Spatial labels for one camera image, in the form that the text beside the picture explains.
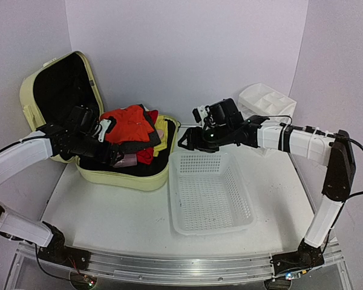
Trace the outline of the black garment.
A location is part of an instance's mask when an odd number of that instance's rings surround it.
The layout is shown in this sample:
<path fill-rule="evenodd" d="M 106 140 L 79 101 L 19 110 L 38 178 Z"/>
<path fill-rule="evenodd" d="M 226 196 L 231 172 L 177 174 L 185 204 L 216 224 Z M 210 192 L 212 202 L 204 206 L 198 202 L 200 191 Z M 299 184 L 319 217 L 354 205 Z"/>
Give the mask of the black garment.
<path fill-rule="evenodd" d="M 142 141 L 127 141 L 122 143 L 119 147 L 121 148 L 124 154 L 128 153 L 136 153 L 143 149 L 147 149 L 150 147 L 155 147 L 161 144 L 161 139 L 156 131 L 155 123 L 153 122 L 152 118 L 149 116 L 149 112 L 145 109 L 144 105 L 139 104 L 139 106 L 143 109 L 143 116 L 145 120 L 151 125 L 153 128 L 153 132 L 149 133 L 149 141 L 142 142 Z"/>

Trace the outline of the orange garment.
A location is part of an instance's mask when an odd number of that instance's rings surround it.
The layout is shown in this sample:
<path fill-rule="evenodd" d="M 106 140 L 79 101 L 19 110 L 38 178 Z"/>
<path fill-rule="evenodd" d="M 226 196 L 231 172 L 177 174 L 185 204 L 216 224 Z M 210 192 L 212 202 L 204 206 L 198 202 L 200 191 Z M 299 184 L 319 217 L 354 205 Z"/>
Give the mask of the orange garment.
<path fill-rule="evenodd" d="M 149 135 L 155 131 L 145 118 L 144 109 L 139 105 L 106 112 L 100 116 L 100 120 L 116 122 L 111 131 L 105 135 L 105 139 L 114 144 L 129 141 L 148 142 Z"/>

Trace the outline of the white perforated plastic basket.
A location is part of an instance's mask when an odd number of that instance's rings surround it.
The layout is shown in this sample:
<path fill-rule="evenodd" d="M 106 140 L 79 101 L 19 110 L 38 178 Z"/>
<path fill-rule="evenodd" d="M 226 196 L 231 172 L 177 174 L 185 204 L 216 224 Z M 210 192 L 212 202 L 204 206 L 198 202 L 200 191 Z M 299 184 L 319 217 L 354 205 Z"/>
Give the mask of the white perforated plastic basket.
<path fill-rule="evenodd" d="M 169 198 L 174 230 L 185 236 L 248 230 L 257 221 L 240 167 L 231 153 L 172 153 Z"/>

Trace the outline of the pale green hard-shell suitcase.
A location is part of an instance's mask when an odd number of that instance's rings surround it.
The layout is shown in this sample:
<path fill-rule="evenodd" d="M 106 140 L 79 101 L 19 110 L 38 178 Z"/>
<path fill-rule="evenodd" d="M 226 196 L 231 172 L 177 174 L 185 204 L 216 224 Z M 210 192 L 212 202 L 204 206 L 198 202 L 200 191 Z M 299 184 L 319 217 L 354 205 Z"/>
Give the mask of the pale green hard-shell suitcase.
<path fill-rule="evenodd" d="M 22 82 L 19 99 L 31 130 L 46 123 L 63 125 L 75 106 L 91 109 L 96 116 L 104 113 L 90 62 L 80 51 L 53 59 Z M 113 168 L 89 158 L 57 155 L 62 163 L 75 163 L 84 179 L 96 184 L 116 185 L 153 191 L 168 180 L 169 156 L 173 152 L 180 123 L 173 117 L 159 115 L 158 123 L 166 125 L 166 148 L 159 151 L 151 164 Z"/>

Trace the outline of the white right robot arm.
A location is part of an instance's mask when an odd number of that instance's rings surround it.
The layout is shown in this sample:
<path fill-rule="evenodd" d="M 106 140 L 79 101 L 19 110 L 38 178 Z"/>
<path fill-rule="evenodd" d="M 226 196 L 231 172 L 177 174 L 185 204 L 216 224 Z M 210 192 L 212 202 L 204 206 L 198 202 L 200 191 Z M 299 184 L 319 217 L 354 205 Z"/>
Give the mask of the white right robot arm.
<path fill-rule="evenodd" d="M 276 254 L 273 266 L 312 268 L 323 264 L 330 233 L 345 203 L 363 195 L 353 193 L 356 173 L 353 147 L 363 153 L 363 145 L 344 130 L 331 133 L 318 127 L 301 127 L 274 121 L 271 117 L 253 115 L 236 126 L 229 124 L 189 127 L 178 141 L 186 150 L 214 153 L 221 146 L 236 144 L 256 149 L 277 150 L 310 161 L 323 169 L 319 186 L 321 199 L 314 217 L 297 250 Z"/>

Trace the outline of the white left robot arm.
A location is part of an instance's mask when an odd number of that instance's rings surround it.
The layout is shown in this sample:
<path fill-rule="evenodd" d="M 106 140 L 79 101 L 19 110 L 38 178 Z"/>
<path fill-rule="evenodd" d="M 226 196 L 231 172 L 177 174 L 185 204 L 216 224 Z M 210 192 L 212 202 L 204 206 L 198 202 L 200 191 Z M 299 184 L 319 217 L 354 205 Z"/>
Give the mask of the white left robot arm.
<path fill-rule="evenodd" d="M 48 123 L 0 149 L 0 235 L 45 249 L 54 263 L 69 259 L 64 234 L 41 221 L 48 200 L 64 171 L 55 157 L 88 158 L 113 166 L 124 157 L 119 145 Z"/>

